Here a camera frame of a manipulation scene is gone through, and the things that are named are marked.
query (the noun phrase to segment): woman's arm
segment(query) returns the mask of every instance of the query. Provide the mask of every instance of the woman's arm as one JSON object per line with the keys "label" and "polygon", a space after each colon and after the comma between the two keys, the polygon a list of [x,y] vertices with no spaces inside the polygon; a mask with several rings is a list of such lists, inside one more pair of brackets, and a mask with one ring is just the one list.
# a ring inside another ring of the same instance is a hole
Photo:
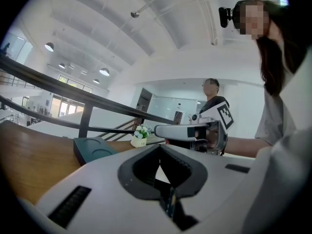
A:
{"label": "woman's arm", "polygon": [[267,146],[271,145],[260,138],[229,137],[224,152],[254,158],[261,148]]}

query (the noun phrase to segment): wooden tabletop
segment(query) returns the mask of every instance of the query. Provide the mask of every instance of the wooden tabletop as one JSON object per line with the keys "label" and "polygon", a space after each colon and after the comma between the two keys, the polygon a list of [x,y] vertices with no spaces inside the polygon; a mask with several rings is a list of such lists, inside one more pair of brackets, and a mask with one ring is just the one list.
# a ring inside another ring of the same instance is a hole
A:
{"label": "wooden tabletop", "polygon": [[[107,143],[118,152],[133,149],[129,141]],[[80,167],[72,139],[37,132],[10,121],[0,124],[0,162],[16,196],[33,204]]]}

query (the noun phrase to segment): door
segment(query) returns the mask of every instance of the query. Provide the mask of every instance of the door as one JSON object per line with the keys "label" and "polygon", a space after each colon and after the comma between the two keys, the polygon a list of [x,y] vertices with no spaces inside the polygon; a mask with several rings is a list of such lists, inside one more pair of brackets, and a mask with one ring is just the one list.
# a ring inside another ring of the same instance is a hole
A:
{"label": "door", "polygon": [[76,109],[77,109],[77,106],[72,105],[72,104],[69,104],[67,114],[68,114],[68,115],[70,115],[70,114],[74,114],[74,113],[76,112]]}
{"label": "door", "polygon": [[180,125],[180,124],[181,124],[182,116],[183,116],[183,113],[182,113],[182,112],[179,112],[179,111],[176,111],[176,112],[175,112],[174,122],[175,122],[177,125]]}
{"label": "door", "polygon": [[59,116],[67,115],[67,107],[68,107],[68,103],[62,102],[62,104],[60,105],[60,109],[59,109]]}

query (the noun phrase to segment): long dark hair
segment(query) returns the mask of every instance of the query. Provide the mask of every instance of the long dark hair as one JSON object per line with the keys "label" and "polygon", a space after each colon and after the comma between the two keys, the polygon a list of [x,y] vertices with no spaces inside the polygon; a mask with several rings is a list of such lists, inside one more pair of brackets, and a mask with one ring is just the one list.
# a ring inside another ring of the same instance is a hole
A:
{"label": "long dark hair", "polygon": [[[235,8],[243,2],[246,1],[238,2]],[[261,0],[261,2],[264,4],[264,11],[269,13],[270,22],[273,21],[282,34],[285,62],[288,69],[294,74],[307,52],[308,45],[302,34],[304,29],[299,29],[301,24],[289,6],[277,5],[266,0]],[[256,42],[261,55],[260,70],[264,87],[270,95],[277,96],[281,92],[285,80],[282,51],[275,41],[267,37],[261,37]]]}

